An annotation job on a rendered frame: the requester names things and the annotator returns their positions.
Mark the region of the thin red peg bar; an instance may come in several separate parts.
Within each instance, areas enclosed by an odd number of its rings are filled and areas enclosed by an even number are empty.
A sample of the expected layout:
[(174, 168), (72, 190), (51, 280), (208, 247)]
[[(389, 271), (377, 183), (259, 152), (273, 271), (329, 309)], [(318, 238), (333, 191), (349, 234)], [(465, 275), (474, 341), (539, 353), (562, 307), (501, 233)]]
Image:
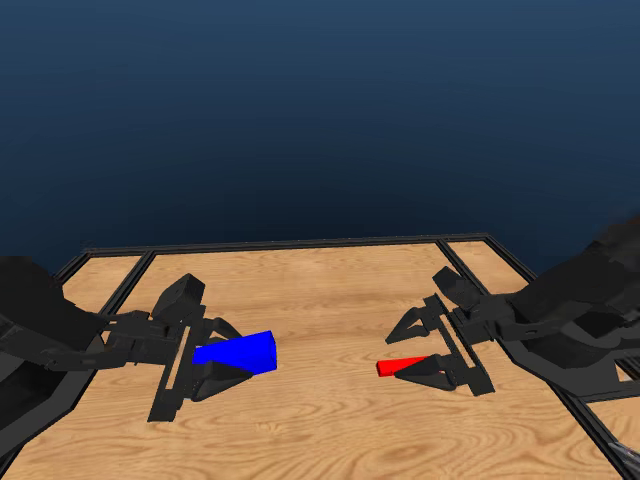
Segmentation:
[(421, 378), (444, 374), (444, 368), (438, 360), (430, 356), (379, 360), (376, 363), (376, 371), (379, 377), (397, 378)]

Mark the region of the blue hollow socket block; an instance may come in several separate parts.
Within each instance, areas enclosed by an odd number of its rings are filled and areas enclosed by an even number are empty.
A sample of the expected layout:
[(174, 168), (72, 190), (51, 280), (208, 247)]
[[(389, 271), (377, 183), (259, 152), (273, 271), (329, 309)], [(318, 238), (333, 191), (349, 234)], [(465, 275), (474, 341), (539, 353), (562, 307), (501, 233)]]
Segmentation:
[(237, 367), (263, 374), (277, 369), (277, 348), (271, 330), (232, 339), (211, 339), (207, 345), (198, 346), (192, 356), (194, 365), (209, 362)]

